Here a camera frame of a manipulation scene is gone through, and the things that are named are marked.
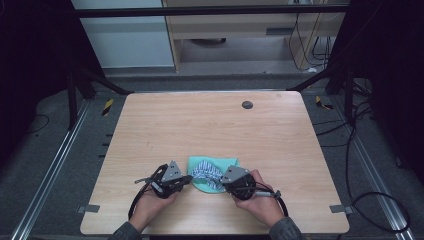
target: wire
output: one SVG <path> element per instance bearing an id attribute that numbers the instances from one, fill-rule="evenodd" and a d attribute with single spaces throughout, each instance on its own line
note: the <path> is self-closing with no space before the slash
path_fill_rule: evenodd
<path id="1" fill-rule="evenodd" d="M 135 206 L 137 205 L 138 200 L 143 196 L 143 194 L 149 190 L 147 190 L 147 187 L 150 185 L 150 183 L 144 184 L 144 186 L 140 189 L 140 191 L 137 193 L 137 195 L 134 197 L 131 207 L 128 210 L 128 220 L 131 219 L 132 215 L 134 214 Z"/>
<path id="2" fill-rule="evenodd" d="M 321 135 L 324 135 L 324 134 L 327 134 L 327 133 L 333 132 L 333 131 L 335 131 L 335 130 L 337 130 L 337 129 L 341 128 L 341 127 L 343 127 L 343 126 L 344 126 L 344 125 L 346 125 L 346 124 L 348 124 L 348 123 L 347 123 L 347 122 L 345 122 L 345 123 L 343 123 L 343 124 L 340 124 L 340 125 L 339 125 L 339 126 L 337 126 L 337 127 L 334 127 L 334 128 L 332 128 L 332 129 L 330 129 L 330 130 L 327 130 L 327 131 L 325 131 L 325 132 L 317 133 L 316 135 L 317 135 L 317 136 L 321 136 Z"/>
<path id="3" fill-rule="evenodd" d="M 330 121 L 325 121 L 325 122 L 313 123 L 312 125 L 321 125 L 321 124 L 332 123 L 332 122 L 340 122 L 340 121 L 341 120 L 330 120 Z"/>
<path id="4" fill-rule="evenodd" d="M 323 61 L 322 65 L 325 69 L 328 65 L 328 61 L 329 61 L 330 56 L 331 56 L 331 54 L 330 54 L 330 52 L 331 52 L 331 37 L 327 37 L 324 53 L 315 53 L 315 49 L 318 45 L 318 41 L 320 42 L 320 46 L 322 47 L 321 38 L 317 37 L 315 39 L 314 46 L 312 47 L 312 51 L 311 51 L 312 57 L 316 60 Z"/>
<path id="5" fill-rule="evenodd" d="M 294 27 L 293 27 L 292 34 L 290 35 L 290 38 L 289 38 L 289 49 L 290 49 L 290 53 L 291 53 L 291 55 L 292 55 L 292 58 L 293 58 L 293 59 L 295 59 L 294 54 L 293 54 L 293 51 L 292 51 L 292 48 L 291 48 L 291 40 L 292 40 L 292 36 L 293 36 L 293 34 L 294 34 L 295 30 L 297 30 L 297 35 L 298 35 L 298 37 L 299 37 L 300 46 L 302 47 L 302 51 L 303 51 L 303 57 L 305 58 L 306 62 L 308 62 L 308 63 L 309 63 L 312 67 L 319 67 L 319 66 L 322 66 L 322 64 L 315 64 L 315 63 L 311 63 L 311 62 L 308 60 L 308 57 L 306 56 L 305 47 L 303 46 L 303 42 L 302 42 L 302 39 L 301 39 L 301 37 L 300 37 L 300 32 L 299 32 L 298 23 L 299 23 L 299 13 L 296 13 L 296 21 L 295 21 L 295 23 L 294 23 Z M 305 70 L 307 70 L 307 69 L 302 69 L 302 68 L 298 67 L 298 66 L 297 66 L 297 64 L 296 64 L 296 61 L 295 61 L 295 64 L 294 64 L 294 65 L 296 66 L 296 68 L 297 68 L 298 70 L 301 70 L 301 71 L 305 71 Z"/>
<path id="6" fill-rule="evenodd" d="M 364 110 L 362 110 L 362 111 L 360 111 L 359 113 L 358 113 L 358 111 L 359 111 L 359 107 L 361 106 L 361 105 L 363 105 L 363 104 L 365 104 L 365 103 L 368 103 L 368 101 L 364 101 L 364 102 L 362 102 L 361 104 L 359 104 L 358 105 L 358 107 L 355 109 L 355 113 L 354 113 L 354 120 L 356 121 L 356 120 L 358 120 L 358 117 L 363 117 L 363 115 L 364 114 L 366 114 L 366 113 L 369 113 L 370 112 L 370 107 L 368 107 L 368 108 L 365 108 Z M 350 187 L 350 182 L 349 182 L 349 150 L 350 150 L 350 145 L 351 145 L 351 142 L 353 141 L 353 139 L 354 139 L 354 137 L 355 137 L 355 134 L 356 134 L 356 124 L 354 124 L 353 126 L 352 126 L 352 129 L 351 129 L 351 132 L 350 132 L 350 135 L 349 135 L 349 139 L 348 139 L 348 143 L 347 143 L 347 146 L 346 146 L 346 154 L 345 154 L 345 182 L 346 182 L 346 189 L 347 189 L 347 192 L 348 192 L 348 196 L 349 196 L 349 199 L 350 199 L 350 202 L 351 202 L 351 205 L 355 208 L 355 210 L 365 219 L 365 220 L 367 220 L 369 223 L 371 223 L 373 226 L 375 226 L 375 227 L 377 227 L 377 228 L 379 228 L 379 229 L 381 229 L 381 230 L 383 230 L 383 231 L 386 231 L 386 232 L 390 232 L 390 233 L 401 233 L 401 232 L 404 232 L 404 231 L 406 231 L 408 228 L 409 228 L 409 226 L 410 226 L 410 224 L 411 224 L 411 218 L 410 218 L 410 215 L 409 215 L 409 213 L 408 213 L 408 211 L 405 209 L 405 207 L 398 201 L 398 200 L 396 200 L 394 197 L 392 197 L 392 196 L 390 196 L 390 195 L 388 195 L 388 194 L 385 194 L 385 193 L 382 193 L 382 192 L 366 192 L 366 193 L 363 193 L 363 194 L 361 194 L 360 196 L 358 196 L 358 197 L 356 197 L 356 198 L 353 198 L 353 196 L 352 196 L 352 190 L 351 190 L 351 187 Z M 383 227 L 383 226 L 381 226 L 381 225 L 379 225 L 379 224 L 377 224 L 376 222 L 374 222 L 374 221 L 372 221 L 367 215 L 365 215 L 359 208 L 358 208 L 358 206 L 356 205 L 357 203 L 358 203 L 358 201 L 359 200 L 361 200 L 362 198 L 364 198 L 364 197 L 366 197 L 366 196 L 369 196 L 369 195 L 379 195 L 379 196 L 384 196 L 384 197 L 386 197 L 386 198 L 389 198 L 389 199 L 391 199 L 391 200 L 393 200 L 397 205 L 398 205 L 398 207 L 401 209 L 401 211 L 406 215 L 406 225 L 405 225 L 405 227 L 404 228 L 402 228 L 402 229 L 399 229 L 399 230 L 394 230 L 394 229 L 390 229 L 390 228 L 386 228 L 386 227 Z"/>
<path id="7" fill-rule="evenodd" d="M 340 144 L 340 145 L 321 145 L 320 147 L 344 147 L 344 146 L 346 146 L 347 145 L 347 143 L 345 143 L 345 144 Z"/>
<path id="8" fill-rule="evenodd" d="M 256 182 L 256 183 L 259 184 L 259 185 L 262 185 L 263 187 L 265 187 L 266 190 L 267 190 L 266 192 L 269 191 L 270 193 L 275 193 L 274 190 L 272 190 L 270 187 L 266 186 L 265 184 L 260 183 L 260 182 Z M 284 216 L 288 217 L 289 216 L 289 211 L 287 210 L 287 206 L 284 203 L 283 199 L 281 198 L 280 195 L 278 195 L 278 198 L 276 198 L 276 199 L 277 199 L 278 203 L 280 204 L 281 209 L 283 210 Z"/>
<path id="9" fill-rule="evenodd" d="M 47 115 L 44 115 L 44 114 L 37 114 L 37 115 L 35 115 L 35 116 L 36 116 L 36 117 L 45 117 L 45 118 L 47 119 L 47 121 L 46 121 L 46 123 L 44 123 L 44 125 L 43 125 L 43 126 L 41 126 L 40 128 L 38 128 L 38 129 L 36 129 L 36 130 L 33 130 L 33 131 L 29 131 L 29 132 L 27 132 L 26 134 L 31 134 L 31 133 L 39 132 L 41 129 L 45 128 L 45 127 L 49 124 L 49 122 L 50 122 L 50 118 L 49 118 L 49 116 L 47 116 Z"/>

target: cabinet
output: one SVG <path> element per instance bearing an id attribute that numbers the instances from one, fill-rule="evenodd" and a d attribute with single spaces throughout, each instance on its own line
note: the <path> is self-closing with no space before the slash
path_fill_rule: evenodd
<path id="1" fill-rule="evenodd" d="M 160 0 L 72 0 L 76 9 L 162 7 Z M 81 18 L 96 56 L 108 72 L 173 67 L 165 19 L 155 17 Z"/>
<path id="2" fill-rule="evenodd" d="M 314 4 L 346 2 L 319 0 Z M 162 3 L 164 7 L 285 5 L 289 0 L 162 0 Z M 166 22 L 177 70 L 184 39 L 275 37 L 275 32 L 285 39 L 291 36 L 290 48 L 296 65 L 304 68 L 305 55 L 312 49 L 315 37 L 336 36 L 343 17 L 344 13 L 196 15 L 168 16 Z"/>

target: teal cloth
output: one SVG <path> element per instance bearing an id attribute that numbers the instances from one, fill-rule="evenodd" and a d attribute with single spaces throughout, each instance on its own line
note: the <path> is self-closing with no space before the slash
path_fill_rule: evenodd
<path id="1" fill-rule="evenodd" d="M 193 176 L 193 170 L 199 166 L 200 163 L 206 161 L 219 170 L 220 175 L 224 175 L 230 165 L 240 166 L 237 158 L 216 158 L 207 156 L 190 156 L 188 158 L 187 174 Z M 202 192 L 206 193 L 222 193 L 225 192 L 224 188 L 212 188 L 214 184 L 210 183 L 210 179 L 193 178 L 191 181 L 193 185 Z"/>

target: black strap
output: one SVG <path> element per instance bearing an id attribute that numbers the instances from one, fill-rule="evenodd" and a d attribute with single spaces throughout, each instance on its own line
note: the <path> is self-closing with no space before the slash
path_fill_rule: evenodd
<path id="1" fill-rule="evenodd" d="M 284 203 L 283 199 L 281 197 L 279 197 L 277 199 L 277 201 L 280 204 L 281 209 L 283 209 L 284 216 L 288 217 L 289 216 L 289 212 L 287 210 L 286 204 Z"/>
<path id="2" fill-rule="evenodd" d="M 143 194 L 146 192 L 147 187 L 149 186 L 150 183 L 146 183 L 144 184 L 144 186 L 140 189 L 140 191 L 137 193 L 137 195 L 135 196 L 133 202 L 131 203 L 131 207 L 130 210 L 128 211 L 128 220 L 131 219 L 133 213 L 134 213 L 134 209 L 135 209 L 135 205 L 137 205 L 138 200 L 140 200 L 140 198 L 143 196 Z"/>

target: metal bracket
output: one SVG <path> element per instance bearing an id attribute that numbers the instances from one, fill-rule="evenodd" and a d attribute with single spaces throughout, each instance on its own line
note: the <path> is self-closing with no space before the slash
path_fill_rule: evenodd
<path id="1" fill-rule="evenodd" d="M 79 206 L 77 209 L 77 213 L 85 213 L 85 212 L 98 213 L 99 209 L 100 209 L 99 205 L 87 204 L 85 206 Z"/>
<path id="2" fill-rule="evenodd" d="M 330 205 L 330 210 L 332 213 L 344 212 L 346 215 L 349 215 L 355 212 L 352 206 L 345 207 L 343 205 Z"/>
<path id="3" fill-rule="evenodd" d="M 181 175 L 180 168 L 178 167 L 177 163 L 172 160 L 171 163 L 169 163 L 165 173 L 163 174 L 162 182 L 168 182 L 182 177 L 183 175 Z"/>
<path id="4" fill-rule="evenodd" d="M 248 174 L 250 174 L 249 170 L 231 165 L 228 167 L 227 172 L 225 172 L 224 176 L 222 176 L 221 183 L 232 183 Z"/>

